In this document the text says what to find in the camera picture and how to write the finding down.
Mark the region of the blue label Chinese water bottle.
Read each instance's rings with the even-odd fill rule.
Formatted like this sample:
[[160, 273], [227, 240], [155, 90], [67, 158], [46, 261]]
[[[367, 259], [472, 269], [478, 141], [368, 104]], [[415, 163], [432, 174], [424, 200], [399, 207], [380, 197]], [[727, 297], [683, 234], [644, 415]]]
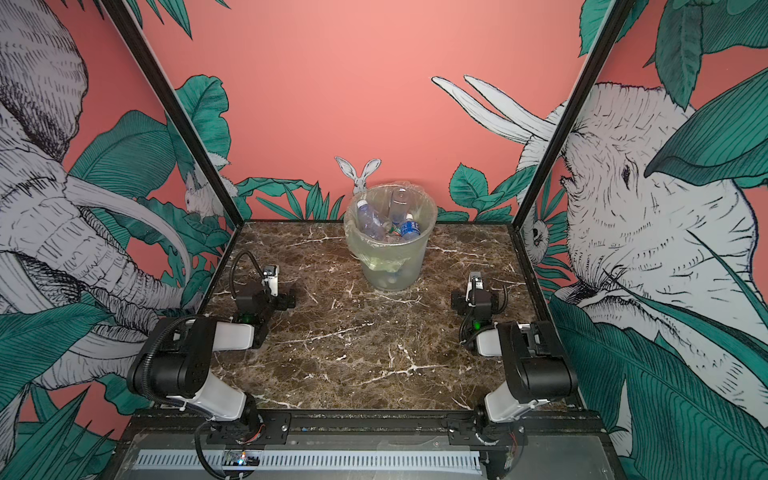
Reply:
[[407, 242], [418, 239], [421, 235], [421, 228], [411, 213], [407, 213], [405, 220], [399, 227], [400, 238]]

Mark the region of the black frame post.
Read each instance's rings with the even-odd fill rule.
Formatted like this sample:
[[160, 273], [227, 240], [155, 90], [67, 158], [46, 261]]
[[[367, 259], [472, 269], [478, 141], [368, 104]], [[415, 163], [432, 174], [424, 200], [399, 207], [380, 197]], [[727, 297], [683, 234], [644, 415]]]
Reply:
[[243, 217], [240, 215], [231, 195], [227, 192], [218, 171], [211, 162], [203, 141], [198, 135], [189, 115], [183, 108], [176, 91], [170, 85], [167, 75], [158, 63], [157, 57], [147, 44], [126, 3], [124, 1], [106, 0], [101, 1], [101, 4], [160, 100], [165, 112], [169, 115], [171, 123], [182, 139], [182, 143], [189, 150], [196, 164], [209, 181], [225, 212], [229, 215], [235, 227], [241, 228], [245, 223]]
[[630, 0], [612, 2], [612, 6], [604, 19], [584, 68], [565, 105], [561, 119], [556, 126], [552, 138], [548, 141], [547, 149], [537, 167], [523, 203], [513, 220], [512, 228], [515, 232], [519, 232], [522, 229], [524, 220], [531, 211], [538, 192], [543, 187], [551, 168], [559, 158], [572, 127], [589, 97], [590, 90], [595, 84], [634, 4], [635, 2]]

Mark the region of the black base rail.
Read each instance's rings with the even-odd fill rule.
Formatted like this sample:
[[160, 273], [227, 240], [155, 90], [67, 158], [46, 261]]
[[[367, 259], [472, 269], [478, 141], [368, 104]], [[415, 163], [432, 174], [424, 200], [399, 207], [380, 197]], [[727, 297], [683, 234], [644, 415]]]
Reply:
[[492, 423], [472, 410], [302, 410], [266, 409], [243, 420], [217, 420], [216, 445], [235, 446], [254, 438], [253, 446], [282, 446], [309, 435], [445, 437], [451, 446], [475, 450], [523, 447], [539, 437], [610, 440], [602, 419], [588, 410], [537, 410], [511, 423]]

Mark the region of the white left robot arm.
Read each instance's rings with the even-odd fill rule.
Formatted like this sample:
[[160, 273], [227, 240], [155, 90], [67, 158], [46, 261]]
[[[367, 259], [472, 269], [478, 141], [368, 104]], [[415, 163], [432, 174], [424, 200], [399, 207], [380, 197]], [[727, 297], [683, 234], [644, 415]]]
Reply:
[[258, 427], [263, 421], [255, 400], [217, 377], [211, 371], [212, 358], [220, 351], [261, 348], [273, 314], [296, 306], [296, 289], [276, 296], [262, 290], [236, 303], [232, 321], [205, 315], [161, 319], [129, 369], [129, 391], [208, 420]]

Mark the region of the clear white-cap bottle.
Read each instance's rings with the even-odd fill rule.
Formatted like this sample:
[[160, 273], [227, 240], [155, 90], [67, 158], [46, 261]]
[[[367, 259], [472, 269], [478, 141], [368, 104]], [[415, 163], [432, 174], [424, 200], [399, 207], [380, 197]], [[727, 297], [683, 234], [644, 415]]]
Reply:
[[359, 200], [356, 207], [359, 231], [374, 240], [383, 240], [386, 229], [376, 209], [365, 199]]

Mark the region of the grey mesh waste bin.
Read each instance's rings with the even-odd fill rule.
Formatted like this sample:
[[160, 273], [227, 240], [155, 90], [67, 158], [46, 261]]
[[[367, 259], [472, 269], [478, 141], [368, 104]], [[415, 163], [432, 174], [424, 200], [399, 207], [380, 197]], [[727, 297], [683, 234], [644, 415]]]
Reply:
[[344, 215], [348, 248], [379, 290], [400, 291], [419, 278], [437, 205], [418, 185], [382, 184], [356, 194]]

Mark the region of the black left frame post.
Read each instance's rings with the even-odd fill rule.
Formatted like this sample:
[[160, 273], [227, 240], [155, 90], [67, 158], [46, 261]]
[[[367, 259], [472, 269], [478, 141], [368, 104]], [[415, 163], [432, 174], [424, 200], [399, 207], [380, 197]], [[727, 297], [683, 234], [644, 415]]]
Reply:
[[241, 228], [245, 223], [243, 217], [240, 215], [231, 195], [227, 192], [218, 171], [211, 162], [203, 141], [198, 135], [189, 115], [183, 108], [176, 91], [170, 85], [167, 75], [158, 63], [157, 57], [147, 44], [126, 3], [124, 1], [106, 0], [101, 1], [101, 4], [160, 100], [165, 112], [169, 115], [171, 123], [182, 139], [182, 143], [189, 150], [196, 164], [209, 181], [225, 212], [229, 215], [235, 227]]

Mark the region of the black right frame post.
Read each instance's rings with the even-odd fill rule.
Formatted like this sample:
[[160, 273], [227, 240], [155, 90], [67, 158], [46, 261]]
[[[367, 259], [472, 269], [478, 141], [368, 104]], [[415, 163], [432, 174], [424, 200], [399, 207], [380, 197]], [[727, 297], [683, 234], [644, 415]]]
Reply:
[[538, 192], [543, 187], [551, 168], [559, 158], [572, 127], [589, 97], [590, 90], [595, 84], [634, 4], [635, 2], [630, 0], [612, 2], [612, 6], [604, 19], [584, 68], [565, 105], [561, 119], [556, 126], [552, 138], [548, 141], [547, 149], [537, 167], [523, 203], [513, 220], [512, 228], [515, 232], [519, 232], [522, 229], [524, 220], [531, 211]]

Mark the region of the yellow-green bin liner bag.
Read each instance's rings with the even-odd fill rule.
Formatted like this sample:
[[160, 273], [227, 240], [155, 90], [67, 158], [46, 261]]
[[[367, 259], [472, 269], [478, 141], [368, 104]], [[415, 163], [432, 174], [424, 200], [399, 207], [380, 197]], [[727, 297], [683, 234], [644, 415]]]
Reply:
[[[357, 224], [356, 203], [365, 199], [383, 220], [386, 236], [393, 235], [391, 229], [395, 228], [395, 225], [391, 220], [384, 219], [384, 214], [389, 212], [390, 197], [398, 187], [406, 188], [410, 192], [409, 213], [421, 228], [420, 237], [407, 242], [389, 242], [386, 238], [377, 241], [361, 233]], [[399, 274], [405, 269], [418, 276], [427, 243], [436, 226], [437, 213], [435, 200], [419, 185], [401, 181], [370, 187], [352, 197], [344, 214], [343, 226], [347, 246], [352, 255], [360, 261], [365, 273]]]

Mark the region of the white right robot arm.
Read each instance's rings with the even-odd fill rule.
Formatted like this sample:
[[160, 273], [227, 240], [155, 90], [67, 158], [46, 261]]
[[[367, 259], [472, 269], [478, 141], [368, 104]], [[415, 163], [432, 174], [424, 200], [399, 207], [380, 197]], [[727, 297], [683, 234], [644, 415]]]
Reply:
[[578, 389], [554, 324], [495, 322], [504, 305], [497, 293], [479, 287], [451, 292], [451, 308], [461, 317], [459, 344], [478, 356], [502, 361], [504, 381], [482, 405], [487, 421], [496, 424], [515, 422]]

